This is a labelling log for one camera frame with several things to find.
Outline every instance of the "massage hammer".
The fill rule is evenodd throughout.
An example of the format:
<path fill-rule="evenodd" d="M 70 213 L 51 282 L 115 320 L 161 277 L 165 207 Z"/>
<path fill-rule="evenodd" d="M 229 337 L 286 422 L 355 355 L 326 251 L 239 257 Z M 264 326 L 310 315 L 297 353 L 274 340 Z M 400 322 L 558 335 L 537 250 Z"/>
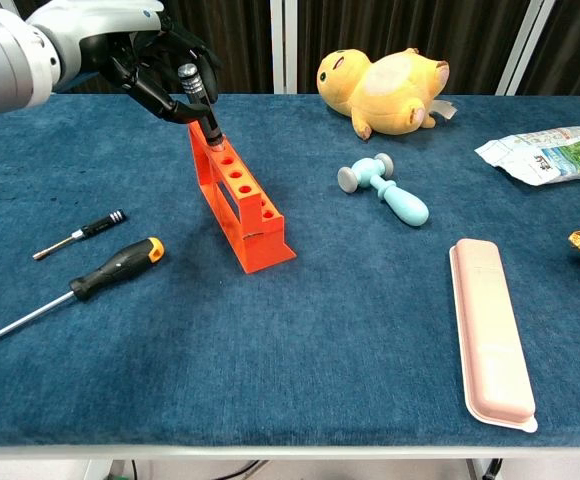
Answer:
<path fill-rule="evenodd" d="M 337 181 L 346 193 L 354 192 L 357 187 L 372 185 L 377 189 L 379 200 L 385 200 L 401 220 L 413 227 L 423 225 L 428 220 L 428 207 L 411 193 L 397 187 L 393 180 L 384 180 L 390 178 L 393 171 L 392 159 L 385 153 L 378 153 L 374 158 L 357 160 L 352 167 L 341 167 Z"/>

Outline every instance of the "black screwdriver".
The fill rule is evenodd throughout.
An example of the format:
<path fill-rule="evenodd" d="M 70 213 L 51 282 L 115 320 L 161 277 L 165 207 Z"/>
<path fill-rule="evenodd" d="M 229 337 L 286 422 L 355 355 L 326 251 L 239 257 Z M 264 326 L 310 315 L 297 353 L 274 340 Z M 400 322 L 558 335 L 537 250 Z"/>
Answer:
<path fill-rule="evenodd" d="M 92 222 L 89 225 L 84 225 L 79 230 L 75 230 L 68 238 L 55 243 L 51 247 L 35 253 L 32 258 L 35 260 L 41 260 L 47 255 L 50 255 L 52 252 L 59 250 L 61 247 L 65 247 L 75 240 L 83 240 L 84 238 L 94 237 L 104 230 L 107 230 L 108 228 L 123 222 L 126 218 L 126 214 L 123 213 L 123 210 L 115 210 L 110 215 L 100 218 L 96 222 Z"/>
<path fill-rule="evenodd" d="M 149 237 L 119 250 L 95 271 L 72 280 L 68 293 L 2 328 L 0 338 L 72 297 L 82 301 L 88 300 L 104 287 L 131 279 L 145 272 L 161 260 L 164 253 L 163 244 L 155 237 Z"/>

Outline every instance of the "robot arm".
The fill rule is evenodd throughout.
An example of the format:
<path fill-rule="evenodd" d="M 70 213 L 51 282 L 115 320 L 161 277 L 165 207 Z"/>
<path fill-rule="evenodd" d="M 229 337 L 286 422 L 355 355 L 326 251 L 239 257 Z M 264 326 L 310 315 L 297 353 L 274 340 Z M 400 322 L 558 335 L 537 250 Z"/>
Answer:
<path fill-rule="evenodd" d="M 188 123 L 205 105 L 172 99 L 145 72 L 172 75 L 159 63 L 167 51 L 197 65 L 210 99 L 217 98 L 218 59 L 194 35 L 173 24 L 155 0 L 53 0 L 26 22 L 0 9 L 0 112 L 44 103 L 100 72 L 156 116 Z"/>

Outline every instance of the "blue table cover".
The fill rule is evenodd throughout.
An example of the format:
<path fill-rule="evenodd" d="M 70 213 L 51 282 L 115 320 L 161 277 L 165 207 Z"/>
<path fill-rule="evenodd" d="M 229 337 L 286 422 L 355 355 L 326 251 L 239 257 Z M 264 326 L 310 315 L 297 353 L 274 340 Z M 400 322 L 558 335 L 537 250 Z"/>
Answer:
<path fill-rule="evenodd" d="M 445 97 L 433 130 L 358 139 L 318 96 L 224 95 L 217 116 L 298 257 L 243 273 L 196 184 L 185 126 L 126 96 L 0 116 L 0 328 L 150 235 L 163 261 L 0 341 L 0 446 L 580 446 L 580 181 L 531 187 L 474 149 L 580 125 L 580 97 Z M 430 220 L 411 228 L 337 170 L 386 152 Z M 32 253 L 122 208 L 127 222 Z M 535 434 L 463 397 L 448 249 L 499 246 Z"/>

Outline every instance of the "orange and black screwdriver handle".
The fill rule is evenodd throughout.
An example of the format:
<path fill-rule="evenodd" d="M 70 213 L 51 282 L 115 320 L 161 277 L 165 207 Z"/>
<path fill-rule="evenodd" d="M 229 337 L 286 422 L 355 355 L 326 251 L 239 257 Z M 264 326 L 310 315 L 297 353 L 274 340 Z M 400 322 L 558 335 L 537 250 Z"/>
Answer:
<path fill-rule="evenodd" d="M 94 272 L 75 278 L 70 289 L 79 300 L 88 300 L 104 287 L 129 280 L 161 260 L 165 253 L 158 238 L 150 237 L 119 250 Z"/>

